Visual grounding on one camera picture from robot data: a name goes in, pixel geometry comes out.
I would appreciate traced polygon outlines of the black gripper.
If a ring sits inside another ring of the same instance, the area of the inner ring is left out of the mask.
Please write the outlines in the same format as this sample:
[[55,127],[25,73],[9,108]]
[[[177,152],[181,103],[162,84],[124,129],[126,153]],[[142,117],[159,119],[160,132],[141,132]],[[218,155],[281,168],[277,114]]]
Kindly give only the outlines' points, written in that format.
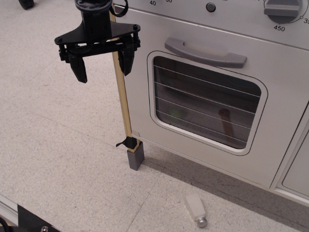
[[85,56],[117,51],[121,71],[124,76],[128,75],[132,69],[134,53],[140,47],[139,31],[138,24],[112,22],[109,11],[82,12],[80,26],[58,36],[55,43],[59,46],[60,59],[69,61],[77,80],[86,83],[87,75],[82,58]]

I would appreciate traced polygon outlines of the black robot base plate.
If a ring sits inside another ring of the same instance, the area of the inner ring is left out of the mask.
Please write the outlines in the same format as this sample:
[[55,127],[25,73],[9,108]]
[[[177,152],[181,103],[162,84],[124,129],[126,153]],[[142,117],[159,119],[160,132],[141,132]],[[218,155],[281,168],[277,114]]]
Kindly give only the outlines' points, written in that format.
[[58,228],[20,205],[17,205],[17,212],[18,226],[28,232],[60,232]]

